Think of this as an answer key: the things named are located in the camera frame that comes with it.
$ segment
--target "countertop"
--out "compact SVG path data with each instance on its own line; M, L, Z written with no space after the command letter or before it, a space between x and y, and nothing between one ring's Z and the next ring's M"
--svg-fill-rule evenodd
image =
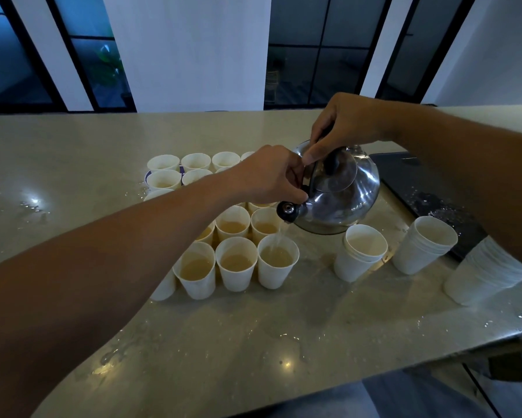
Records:
M154 155L292 148L317 115L0 116L0 261L141 202ZM340 235L291 226L300 259L282 288L253 281L235 294L219 282L204 301L179 287L164 302L147 302L34 416L228 416L522 333L522 284L465 308L440 289L456 267L451 259L410 277L388 263L411 220L382 187L362 222L383 233L390 251L354 284L332 272Z

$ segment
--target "hand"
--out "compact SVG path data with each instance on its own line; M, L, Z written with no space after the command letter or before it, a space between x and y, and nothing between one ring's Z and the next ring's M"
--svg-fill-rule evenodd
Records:
M282 145L265 145L224 173L236 185L238 202L301 204L307 200L307 194L299 189L303 169L299 155Z
M383 105L387 101L351 93L334 94L311 127L310 148L303 155L305 165L317 161L333 149L375 142L385 136ZM334 122L331 132L321 139L323 129Z

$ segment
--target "kettle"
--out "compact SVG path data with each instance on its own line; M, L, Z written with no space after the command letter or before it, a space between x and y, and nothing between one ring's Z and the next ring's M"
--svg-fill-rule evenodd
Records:
M322 137L332 130L327 127ZM305 141L292 151L302 156ZM340 147L304 170L302 189L308 199L298 205L283 201L278 216L318 235L336 235L360 221L379 194L377 166L359 145Z

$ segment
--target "black cooktop surface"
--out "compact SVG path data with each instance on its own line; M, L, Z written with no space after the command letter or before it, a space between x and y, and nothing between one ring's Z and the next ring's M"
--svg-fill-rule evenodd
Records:
M416 217L432 216L452 226L458 243L450 254L461 261L483 238L486 231L468 210L456 203L450 189L436 173L408 152L372 154L381 182Z

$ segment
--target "person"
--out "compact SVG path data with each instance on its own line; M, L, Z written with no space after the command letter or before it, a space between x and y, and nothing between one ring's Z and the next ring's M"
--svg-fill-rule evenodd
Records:
M432 107L339 93L313 124L303 159L282 146L262 147L229 170L0 263L0 416L31 414L128 323L222 211L244 201L302 203L304 165L336 147L384 139L438 169L522 261L522 134Z

